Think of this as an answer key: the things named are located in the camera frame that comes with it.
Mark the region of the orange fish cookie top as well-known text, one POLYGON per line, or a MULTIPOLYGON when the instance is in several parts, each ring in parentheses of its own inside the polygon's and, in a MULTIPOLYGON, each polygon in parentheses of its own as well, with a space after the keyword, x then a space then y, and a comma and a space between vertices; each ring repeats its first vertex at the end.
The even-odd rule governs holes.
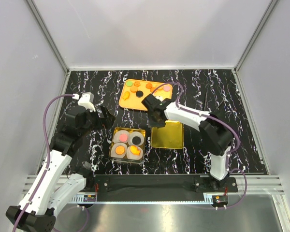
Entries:
POLYGON ((130 146, 130 151, 133 155, 140 155, 141 154, 141 150, 137 147, 137 146, 130 146))

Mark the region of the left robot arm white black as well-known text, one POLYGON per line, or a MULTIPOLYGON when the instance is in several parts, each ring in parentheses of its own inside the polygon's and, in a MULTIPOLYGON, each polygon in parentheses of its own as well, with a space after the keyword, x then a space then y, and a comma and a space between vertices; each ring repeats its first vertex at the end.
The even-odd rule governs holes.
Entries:
POLYGON ((95 186, 94 174, 86 167, 74 170, 59 188, 55 186, 66 167, 90 132, 110 129, 115 121, 105 106, 102 115, 83 106, 74 106, 66 114, 65 123, 50 140, 47 158, 30 190, 17 206, 9 206, 7 218, 16 229, 25 232, 50 232, 56 218, 71 198, 80 191, 90 191, 95 186))

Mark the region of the orange fish cookie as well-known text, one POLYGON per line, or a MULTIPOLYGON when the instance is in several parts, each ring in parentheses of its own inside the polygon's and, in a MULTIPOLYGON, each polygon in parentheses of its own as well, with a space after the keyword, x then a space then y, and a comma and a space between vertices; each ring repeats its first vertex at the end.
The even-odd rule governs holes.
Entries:
POLYGON ((137 147, 137 146, 130 146, 130 151, 133 155, 140 155, 141 154, 141 150, 137 147))
POLYGON ((122 99, 125 101, 130 97, 130 92, 129 91, 125 91, 122 95, 122 99))

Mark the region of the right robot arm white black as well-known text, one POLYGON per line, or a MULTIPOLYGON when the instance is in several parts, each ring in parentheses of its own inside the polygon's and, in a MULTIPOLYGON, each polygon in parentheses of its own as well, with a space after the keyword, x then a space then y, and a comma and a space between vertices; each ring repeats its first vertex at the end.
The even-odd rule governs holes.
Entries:
POLYGON ((185 107, 171 99, 161 101, 153 94, 147 95, 142 104, 147 109, 152 128, 164 127, 167 120, 173 120, 196 129, 211 157, 210 174, 205 179, 207 188, 217 192, 226 188, 229 176, 227 159, 234 138, 230 126, 211 112, 185 107))

